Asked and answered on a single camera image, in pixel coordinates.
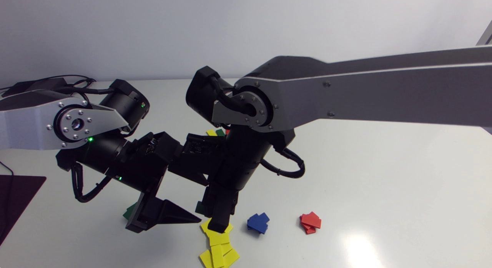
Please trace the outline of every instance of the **blue block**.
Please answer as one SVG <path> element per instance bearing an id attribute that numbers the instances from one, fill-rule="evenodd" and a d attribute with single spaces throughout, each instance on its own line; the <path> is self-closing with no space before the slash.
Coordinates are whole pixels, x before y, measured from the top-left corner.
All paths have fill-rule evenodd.
<path id="1" fill-rule="evenodd" d="M 248 219 L 248 230 L 255 230 L 259 233 L 265 234 L 268 229 L 267 222 L 270 219 L 264 212 L 261 215 L 255 214 Z"/>

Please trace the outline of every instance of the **white wall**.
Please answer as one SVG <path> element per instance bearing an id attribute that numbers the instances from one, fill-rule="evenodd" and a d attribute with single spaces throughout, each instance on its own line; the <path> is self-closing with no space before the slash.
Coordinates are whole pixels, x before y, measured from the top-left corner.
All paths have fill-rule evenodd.
<path id="1" fill-rule="evenodd" d="M 340 61 L 475 45 L 490 0 L 0 0 L 0 87 L 240 77 L 277 55 Z"/>

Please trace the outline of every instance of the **white table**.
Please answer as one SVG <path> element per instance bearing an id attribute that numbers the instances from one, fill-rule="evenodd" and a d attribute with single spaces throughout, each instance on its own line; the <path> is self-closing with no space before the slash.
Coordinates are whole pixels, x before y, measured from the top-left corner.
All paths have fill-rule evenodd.
<path id="1" fill-rule="evenodd" d="M 130 82 L 151 102 L 135 138 L 166 131 L 184 142 L 187 133 L 204 135 L 212 128 L 186 105 L 189 82 Z M 258 168 L 231 217 L 231 243 L 241 255 L 233 267 L 490 267 L 489 133 L 319 120 L 296 134 L 290 148 L 305 160 L 306 174 L 289 179 Z M 79 203 L 70 174 L 56 165 L 56 153 L 0 151 L 0 160 L 18 175 L 48 178 L 0 247 L 2 268 L 201 267 L 198 255 L 207 239 L 198 224 L 128 231 L 121 215 L 139 193 L 113 181 L 94 200 Z M 266 159 L 284 170 L 297 168 L 273 151 Z M 102 179 L 88 168 L 85 175 L 85 192 Z M 193 212 L 203 191 L 167 173 L 158 197 Z M 310 211 L 323 222 L 321 230 L 306 235 L 299 215 Z M 258 236 L 246 230 L 246 220 L 262 212 L 271 220 L 266 234 Z"/>

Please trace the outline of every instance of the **black mat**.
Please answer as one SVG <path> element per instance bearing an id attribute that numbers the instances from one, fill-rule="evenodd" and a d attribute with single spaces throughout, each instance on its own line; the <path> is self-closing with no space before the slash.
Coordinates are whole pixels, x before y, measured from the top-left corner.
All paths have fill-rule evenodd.
<path id="1" fill-rule="evenodd" d="M 46 177 L 0 175 L 0 245 Z"/>

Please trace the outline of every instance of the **black wire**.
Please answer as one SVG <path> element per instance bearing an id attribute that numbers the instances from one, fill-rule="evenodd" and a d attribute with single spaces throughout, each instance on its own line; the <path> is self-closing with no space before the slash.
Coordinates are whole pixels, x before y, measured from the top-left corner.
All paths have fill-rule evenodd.
<path id="1" fill-rule="evenodd" d="M 10 171 L 10 173 L 11 173 L 12 175 L 14 175 L 14 171 L 12 171 L 12 169 L 10 169 L 7 165 L 3 164 L 3 162 L 2 162 L 2 161 L 0 161 L 0 164 L 1 164 L 3 167 L 7 168 L 7 170 L 9 170 L 9 171 Z"/>
<path id="2" fill-rule="evenodd" d="M 2 233 L 0 233 L 0 236 L 3 236 L 3 233 L 5 232 L 5 229 L 7 229 L 7 225 L 8 225 L 8 205 L 9 205 L 9 202 L 10 202 L 10 193 L 11 193 L 11 190 L 12 190 L 12 185 L 14 183 L 14 171 L 12 169 L 10 169 L 7 165 L 5 165 L 2 161 L 0 161 L 0 165 L 2 165 L 3 167 L 7 168 L 7 170 L 10 171 L 11 173 L 11 176 L 10 176 L 10 182 L 8 184 L 8 189 L 7 189 L 7 200 L 5 202 L 5 210 L 4 210 L 4 217 L 5 217 L 5 226 L 3 227 L 2 229 Z"/>
<path id="3" fill-rule="evenodd" d="M 63 77 L 81 77 L 81 78 L 85 78 L 85 79 L 91 79 L 90 77 L 87 77 L 87 76 L 84 76 L 84 75 L 67 74 L 67 75 L 58 75 L 58 76 L 46 77 L 46 78 L 37 79 L 37 80 L 34 80 L 34 81 L 49 80 L 49 79 L 63 78 Z"/>
<path id="4" fill-rule="evenodd" d="M 87 94 L 109 94 L 109 93 L 113 93 L 115 90 L 114 88 L 92 89 L 92 88 L 80 88 L 80 87 L 60 87 L 60 88 L 56 88 L 54 91 L 63 94 L 79 93 L 79 92 L 87 93 Z"/>
<path id="5" fill-rule="evenodd" d="M 289 150 L 287 148 L 283 149 L 283 151 L 281 151 L 279 153 L 282 156 L 284 156 L 285 158 L 288 158 L 290 160 L 295 161 L 297 163 L 297 165 L 299 166 L 299 170 L 294 171 L 294 172 L 284 171 L 284 170 L 281 170 L 281 169 L 271 165 L 268 161 L 266 161 L 264 159 L 262 159 L 260 161 L 260 163 L 266 169 L 276 173 L 277 175 L 282 175 L 284 177 L 297 179 L 297 178 L 300 178 L 304 175 L 304 172 L 306 171 L 306 167 L 304 166 L 304 161 L 297 154 L 295 154 L 294 152 L 292 152 L 291 150 Z"/>
<path id="6" fill-rule="evenodd" d="M 95 184 L 96 186 L 89 193 L 83 195 L 82 189 L 84 188 L 84 175 L 83 168 L 80 163 L 75 163 L 71 167 L 72 171 L 72 189 L 75 198 L 81 203 L 87 203 L 99 194 L 99 192 L 108 184 L 111 180 L 109 177 L 104 177 L 101 182 Z"/>
<path id="7" fill-rule="evenodd" d="M 135 128 L 133 128 L 133 130 L 131 130 L 131 131 L 130 131 L 129 133 L 127 133 L 126 135 L 124 135 L 123 133 L 120 133 L 120 135 L 121 135 L 123 138 L 128 138 L 128 137 L 132 136 L 132 135 L 135 133 L 135 131 L 137 130 L 138 125 L 140 125 L 140 122 L 139 122 L 137 125 L 135 125 Z"/>
<path id="8" fill-rule="evenodd" d="M 214 89 L 217 93 L 217 100 L 221 102 L 224 107 L 227 107 L 228 109 L 234 110 L 235 112 L 241 112 L 242 114 L 246 114 L 249 116 L 254 116 L 255 115 L 255 110 L 254 108 L 249 108 L 246 106 L 246 104 L 239 103 L 236 100 L 232 100 L 229 98 L 226 94 L 225 91 L 230 90 L 231 88 L 227 88 L 225 90 L 220 89 L 220 86 L 218 84 L 218 80 L 216 77 L 210 77 L 212 85 L 214 86 Z"/>

